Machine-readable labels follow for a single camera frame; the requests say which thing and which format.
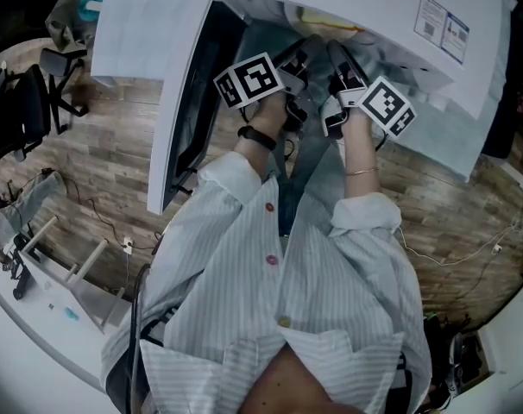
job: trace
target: barcode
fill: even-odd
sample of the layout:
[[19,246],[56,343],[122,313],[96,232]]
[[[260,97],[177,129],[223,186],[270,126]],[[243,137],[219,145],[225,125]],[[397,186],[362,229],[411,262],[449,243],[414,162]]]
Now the barcode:
[[425,34],[434,35],[434,27],[429,22],[425,22]]

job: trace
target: red button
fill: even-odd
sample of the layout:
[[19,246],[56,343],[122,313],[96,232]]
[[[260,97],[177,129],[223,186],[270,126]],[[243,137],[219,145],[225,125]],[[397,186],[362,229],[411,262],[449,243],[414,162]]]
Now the red button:
[[276,266],[279,263],[279,260],[277,259],[277,257],[273,256],[272,254],[270,254],[267,258],[265,258],[265,260],[268,262],[268,264],[270,266]]

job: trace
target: chair leg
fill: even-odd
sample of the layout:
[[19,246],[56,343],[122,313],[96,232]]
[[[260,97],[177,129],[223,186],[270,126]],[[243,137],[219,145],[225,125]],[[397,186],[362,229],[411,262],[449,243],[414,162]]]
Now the chair leg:
[[56,127],[56,133],[58,135],[66,132],[68,127],[64,124],[60,126],[60,116],[58,113],[58,103],[60,102],[60,95],[56,90],[56,83],[54,82],[54,77],[52,75],[48,76],[48,95],[49,102],[51,104],[51,111],[53,112],[53,121],[54,126]]
[[61,95],[62,91],[64,90],[64,86],[66,86],[66,83],[70,79],[70,77],[73,74],[73,71],[75,71],[78,67],[83,67],[85,65],[85,62],[82,59],[77,60],[75,63],[73,63],[72,67],[70,68],[70,71],[66,74],[66,76],[58,83],[58,86],[56,86],[56,91]]
[[20,79],[21,77],[23,77],[23,73],[11,73],[11,74],[7,74],[4,81],[6,83],[8,83],[9,81],[14,81],[14,80]]
[[29,152],[31,152],[33,149],[35,149],[37,146],[39,146],[42,142],[43,142],[43,140],[37,140],[35,142],[32,142],[26,148],[23,148],[22,152],[23,152],[24,159],[26,158],[26,155],[29,154]]
[[72,115],[75,115],[77,117],[81,117],[81,116],[86,115],[87,113],[89,113],[89,108],[87,106],[83,106],[80,110],[77,110],[76,108],[74,108],[73,106],[68,104],[66,101],[64,101],[62,98],[60,98],[58,100],[58,105],[62,109],[70,112]]

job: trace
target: cable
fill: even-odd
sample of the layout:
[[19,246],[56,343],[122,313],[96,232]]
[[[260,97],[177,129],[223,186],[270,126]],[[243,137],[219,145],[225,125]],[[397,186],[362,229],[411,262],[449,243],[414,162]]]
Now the cable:
[[482,278],[484,277],[484,272],[486,272],[486,268],[488,268],[488,265],[490,265],[491,263],[492,263],[492,261],[490,260],[490,261],[488,261],[488,262],[484,265],[483,269],[480,271],[480,277],[478,278],[478,280],[477,280],[477,282],[474,284],[474,286],[473,286],[470,290],[468,290],[466,293],[464,293],[464,295],[459,296],[459,297],[453,299],[453,300],[448,304],[448,306],[445,307],[445,311],[449,310],[450,307],[451,307],[454,303],[456,303],[458,300],[465,299],[465,298],[466,298],[466,297],[467,297],[467,296],[468,296],[468,295],[469,295],[473,290],[475,290],[475,289],[480,285],[480,283],[482,282]]
[[125,289],[129,286],[129,253],[125,252]]
[[290,157],[293,155],[294,150],[296,149],[296,145],[294,144],[294,141],[292,141],[292,140],[286,139],[285,142],[290,142],[293,145],[293,149],[290,151],[290,153],[285,155],[285,162],[287,162],[290,159]]
[[[127,248],[126,245],[122,244],[120,241],[119,241],[119,238],[117,237],[117,231],[116,231],[116,226],[111,223],[110,221],[105,221],[97,212],[97,207],[95,205],[95,200],[93,198],[87,198],[85,201],[81,201],[81,196],[79,195],[79,188],[78,188],[78,183],[75,182],[74,179],[71,179],[71,178],[68,178],[66,175],[60,173],[58,170],[53,170],[53,172],[57,172],[64,180],[67,180],[67,181],[72,181],[73,182],[73,185],[75,187],[75,191],[78,195],[78,203],[80,205],[83,205],[83,202],[91,202],[92,204],[92,209],[93,211],[95,212],[95,215],[97,215],[97,218],[98,220],[105,224],[105,225],[108,225],[109,227],[111,227],[112,229],[112,234],[114,235],[114,240],[116,241],[117,245],[119,245],[121,248]],[[154,250],[154,247],[137,247],[135,244],[131,246],[132,248],[136,249],[136,250]]]
[[249,119],[246,117],[246,109],[243,107],[239,109],[239,112],[241,113],[241,117],[243,118],[244,122],[247,124],[249,123]]
[[378,152],[382,146],[384,146],[384,143],[386,142],[386,139],[388,138],[388,134],[385,133],[384,136],[382,137],[382,141],[379,142],[378,146],[375,147],[375,152]]
[[43,171],[41,170],[39,173],[37,173],[32,179],[28,179],[28,182],[26,182],[26,184],[24,184],[22,187],[20,187],[17,191],[16,191],[16,197],[18,197],[18,195],[20,195],[20,193],[23,191],[23,189],[25,189],[28,184],[33,181],[34,179],[36,179],[38,176],[42,175],[43,174]]
[[[147,278],[147,276],[143,276],[141,278],[141,285],[144,285],[144,281]],[[138,364],[139,364],[139,346],[141,345],[141,325],[142,325],[142,295],[141,293],[138,293],[138,296],[136,297],[136,314],[135,314],[135,321],[136,321],[136,328],[135,328],[135,348],[133,351],[133,367],[131,368],[131,394],[130,394],[130,401],[131,401],[131,414],[136,414],[136,407],[139,405],[138,399],[137,399],[137,371],[138,371]]]
[[400,231],[401,239],[403,240],[403,245],[406,248],[406,250],[409,250],[410,252],[416,254],[419,258],[425,258],[425,259],[431,260],[432,262],[435,262],[436,264],[438,264],[440,266],[446,267],[446,266],[455,266],[457,264],[460,264],[461,262],[465,262],[466,260],[474,258],[477,254],[479,254],[481,251],[483,251],[483,249],[485,247],[487,247],[490,243],[495,241],[495,238],[497,238],[498,236],[500,238],[497,240],[495,245],[499,244],[503,240],[503,238],[505,236],[507,236],[511,231],[513,231],[514,233],[517,233],[517,234],[523,232],[523,218],[521,220],[519,220],[518,217],[514,217],[511,220],[511,225],[509,227],[507,227],[506,229],[502,230],[497,235],[492,237],[492,239],[490,239],[488,242],[486,242],[484,245],[482,245],[480,248],[478,248],[478,250],[476,250],[473,254],[470,254],[469,256],[462,258],[461,260],[456,260],[455,262],[440,262],[439,260],[435,260],[431,256],[427,256],[426,254],[418,253],[417,251],[415,251],[412,248],[407,246],[406,237],[404,236],[403,230],[401,229],[401,227],[398,227],[398,230]]
[[20,213],[20,211],[18,210],[18,208],[14,205],[14,203],[10,203],[9,204],[10,207],[14,208],[14,210],[16,210],[18,212],[18,216],[20,217],[20,229],[23,227],[23,218],[22,218],[22,213]]
[[135,354],[137,355],[138,359],[138,348],[136,345],[137,337],[140,337],[140,334],[137,335],[137,328],[140,333],[140,323],[141,323],[141,315],[139,314],[139,321],[137,321],[137,302],[139,298],[139,293],[142,286],[142,277],[144,276],[145,272],[150,268],[149,264],[145,264],[141,267],[141,270],[139,271],[139,274],[137,274],[137,277],[135,279],[135,287],[133,291],[133,300],[131,301],[131,325],[129,330],[129,348],[127,352],[127,379],[126,379],[126,398],[125,398],[125,412],[126,414],[131,414],[133,411],[133,405],[131,404],[132,401],[135,401],[135,387],[134,384],[136,383],[136,367],[135,367]]

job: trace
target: white striped shirt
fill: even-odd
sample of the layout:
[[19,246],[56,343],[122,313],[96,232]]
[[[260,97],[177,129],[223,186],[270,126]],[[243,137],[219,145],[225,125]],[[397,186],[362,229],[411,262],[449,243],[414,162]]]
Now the white striped shirt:
[[[234,152],[198,173],[142,296],[145,324],[180,305],[163,347],[141,341],[160,413],[237,412],[285,344],[333,402],[367,413],[383,412],[403,353],[413,375],[409,411],[422,403],[431,359],[417,277],[393,237],[400,210],[380,193],[340,199],[343,176],[329,180],[327,156],[285,253],[274,177],[262,183]],[[129,319],[104,347],[104,384],[128,339]]]

